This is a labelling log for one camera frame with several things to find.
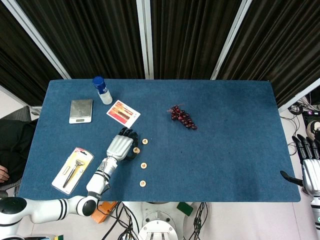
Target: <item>gray floor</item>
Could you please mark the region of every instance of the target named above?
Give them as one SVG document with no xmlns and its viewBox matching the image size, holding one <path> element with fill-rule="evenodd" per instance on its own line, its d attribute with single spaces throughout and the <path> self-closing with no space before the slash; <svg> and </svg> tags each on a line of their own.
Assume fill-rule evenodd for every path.
<svg viewBox="0 0 320 240">
<path fill-rule="evenodd" d="M 0 92 L 0 118 L 22 107 L 19 103 Z M 292 117 L 288 111 L 281 114 Z M 303 119 L 299 116 L 301 127 L 298 131 L 305 136 Z M 287 141 L 291 142 L 293 126 L 282 121 Z M 295 176 L 302 177 L 297 155 L 291 157 Z M 313 214 L 310 207 L 312 199 L 301 193 L 297 203 L 246 203 L 214 202 L 209 205 L 209 217 L 200 234 L 201 240 L 317 240 Z M 97 224 L 90 217 L 69 215 L 62 221 L 33 224 L 25 217 L 19 226 L 18 234 L 64 235 L 64 239 L 101 239 L 112 225 L 113 220 Z M 184 233 L 188 237 L 193 231 L 193 218 L 186 218 Z M 117 225 L 108 239 L 118 238 L 123 230 Z"/>
</svg>

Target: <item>bottle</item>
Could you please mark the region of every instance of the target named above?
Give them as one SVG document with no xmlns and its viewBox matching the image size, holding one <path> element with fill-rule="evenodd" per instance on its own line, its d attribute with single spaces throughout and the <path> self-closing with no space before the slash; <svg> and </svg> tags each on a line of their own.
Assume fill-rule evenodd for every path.
<svg viewBox="0 0 320 240">
<path fill-rule="evenodd" d="M 92 79 L 92 83 L 97 89 L 97 92 L 101 98 L 101 101 L 105 105 L 109 105 L 112 103 L 112 96 L 106 86 L 105 80 L 101 76 L 96 76 Z"/>
</svg>

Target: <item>curtain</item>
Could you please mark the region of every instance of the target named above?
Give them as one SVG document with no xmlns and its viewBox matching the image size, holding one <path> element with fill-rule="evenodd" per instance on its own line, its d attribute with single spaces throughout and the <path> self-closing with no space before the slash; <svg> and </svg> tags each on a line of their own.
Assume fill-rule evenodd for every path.
<svg viewBox="0 0 320 240">
<path fill-rule="evenodd" d="M 320 4 L 253 0 L 218 79 L 270 81 L 279 106 L 320 78 Z"/>
<path fill-rule="evenodd" d="M 61 76 L 2 2 L 0 31 L 0 85 L 31 106 L 42 105 L 49 81 Z"/>
<path fill-rule="evenodd" d="M 145 78 L 135 0 L 17 2 L 72 78 Z"/>
<path fill-rule="evenodd" d="M 155 79 L 210 79 L 241 0 L 152 0 Z"/>
</svg>

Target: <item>robotic hand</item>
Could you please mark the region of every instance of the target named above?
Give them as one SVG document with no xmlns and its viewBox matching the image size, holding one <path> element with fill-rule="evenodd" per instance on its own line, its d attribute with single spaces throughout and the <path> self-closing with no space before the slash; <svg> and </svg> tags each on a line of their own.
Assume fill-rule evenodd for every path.
<svg viewBox="0 0 320 240">
<path fill-rule="evenodd" d="M 30 216 L 34 224 L 63 220 L 68 214 L 90 216 L 97 208 L 101 194 L 110 188 L 112 173 L 126 157 L 134 159 L 136 153 L 127 156 L 131 146 L 138 146 L 138 134 L 124 127 L 112 140 L 106 150 L 107 157 L 93 174 L 86 186 L 88 196 L 74 196 L 70 199 L 34 201 L 21 197 L 0 199 L 0 240 L 24 240 L 16 232 L 20 221 Z"/>
<path fill-rule="evenodd" d="M 311 207 L 313 211 L 316 233 L 320 240 L 320 154 L 317 144 L 309 137 L 304 138 L 300 134 L 292 137 L 302 168 L 302 179 L 289 176 L 280 171 L 287 181 L 304 187 L 303 191 L 313 196 Z"/>
</svg>

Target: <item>blue table mat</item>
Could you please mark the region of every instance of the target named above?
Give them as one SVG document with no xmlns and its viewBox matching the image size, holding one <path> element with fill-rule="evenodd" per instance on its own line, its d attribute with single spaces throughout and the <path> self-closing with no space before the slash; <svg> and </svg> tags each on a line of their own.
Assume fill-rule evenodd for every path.
<svg viewBox="0 0 320 240">
<path fill-rule="evenodd" d="M 108 79 L 113 103 L 141 116 L 132 128 L 140 154 L 111 176 L 104 201 L 298 202 L 284 131 L 271 84 L 250 80 Z M 93 99 L 92 122 L 69 124 L 71 100 Z M 167 110 L 183 104 L 198 126 L 186 129 Z M 43 102 L 19 196 L 51 200 L 86 196 L 86 185 L 123 127 L 106 115 L 91 79 L 53 80 Z M 142 139 L 148 139 L 142 145 Z M 75 147 L 94 159 L 70 196 L 51 183 Z M 146 169 L 141 163 L 148 164 Z M 146 187 L 140 187 L 140 181 Z"/>
</svg>

